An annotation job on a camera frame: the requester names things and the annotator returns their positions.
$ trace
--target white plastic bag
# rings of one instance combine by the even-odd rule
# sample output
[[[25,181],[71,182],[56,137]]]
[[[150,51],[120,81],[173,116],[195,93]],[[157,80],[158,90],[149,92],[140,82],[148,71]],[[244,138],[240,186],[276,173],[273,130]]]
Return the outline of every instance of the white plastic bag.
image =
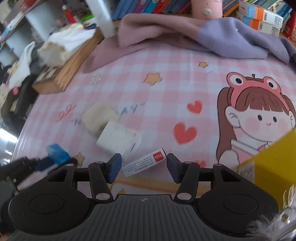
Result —
[[[49,67],[63,66],[94,33],[95,29],[85,30],[82,25],[73,24],[52,34],[38,49],[38,54]]]
[[[24,79],[31,74],[30,64],[32,61],[31,54],[33,48],[35,47],[35,42],[30,43],[22,53],[20,60],[17,63],[17,69],[9,79],[9,90],[14,87],[20,87]]]

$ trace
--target barcode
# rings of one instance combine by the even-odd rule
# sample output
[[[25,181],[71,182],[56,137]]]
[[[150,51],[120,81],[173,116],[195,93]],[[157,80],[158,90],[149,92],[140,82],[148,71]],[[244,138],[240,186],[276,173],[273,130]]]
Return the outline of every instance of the barcode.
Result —
[[[271,34],[278,36],[279,35],[279,29],[276,27],[271,28]]]
[[[260,25],[259,25],[259,31],[262,31],[262,28],[263,28],[263,23],[260,23]]]
[[[281,21],[282,21],[281,18],[279,18],[277,16],[274,17],[274,24],[275,25],[281,26]]]
[[[239,167],[238,173],[244,177],[245,179],[249,180],[250,182],[255,182],[255,162],[250,162],[242,167]]]

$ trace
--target pink blanket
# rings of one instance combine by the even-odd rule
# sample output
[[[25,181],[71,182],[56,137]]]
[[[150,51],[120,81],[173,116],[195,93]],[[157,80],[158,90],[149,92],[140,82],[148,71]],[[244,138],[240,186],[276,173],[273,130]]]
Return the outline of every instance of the pink blanket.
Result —
[[[173,15],[128,14],[122,19],[118,34],[94,49],[84,72],[147,48],[153,41],[227,58],[265,59],[270,52],[285,64],[296,54],[287,39],[261,33],[232,17],[203,21]]]

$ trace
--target metal screw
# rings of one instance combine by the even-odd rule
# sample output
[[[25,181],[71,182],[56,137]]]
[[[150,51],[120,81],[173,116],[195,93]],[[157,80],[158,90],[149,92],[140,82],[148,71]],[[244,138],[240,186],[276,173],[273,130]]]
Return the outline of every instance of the metal screw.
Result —
[[[191,199],[191,195],[187,192],[181,192],[177,195],[177,198],[180,200],[189,200]]]
[[[96,195],[96,199],[98,200],[108,200],[110,195],[108,193],[99,193]]]

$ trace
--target pink checkered bedsheet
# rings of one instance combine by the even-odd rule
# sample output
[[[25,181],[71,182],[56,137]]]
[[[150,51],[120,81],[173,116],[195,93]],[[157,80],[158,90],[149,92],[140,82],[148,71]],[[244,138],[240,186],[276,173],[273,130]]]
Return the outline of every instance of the pink checkered bedsheet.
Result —
[[[208,66],[203,68],[199,62],[206,62]],[[83,73],[83,67],[84,64],[65,92],[39,96],[22,130],[14,159],[41,158],[46,155],[45,146],[56,142],[71,156],[81,151],[86,157],[84,167],[94,161],[107,161],[110,156],[96,146],[96,138],[80,121],[81,115],[93,104],[105,100],[121,116],[121,124],[142,133],[134,159],[163,148],[181,161],[211,167],[217,163],[220,137],[217,97],[224,87],[229,87],[228,73],[256,74],[256,78],[270,76],[278,82],[281,92],[296,103],[296,68],[284,65],[273,56],[266,60],[226,59],[212,53],[155,43],[92,73]],[[163,80],[153,86],[143,83],[150,72],[159,72]],[[69,105],[71,111],[61,118],[59,113]],[[34,174],[23,186],[44,175],[45,172]],[[136,177],[157,181],[160,186],[173,182],[165,162]],[[162,193],[166,190],[133,187],[122,180],[117,188],[114,186],[116,193]]]

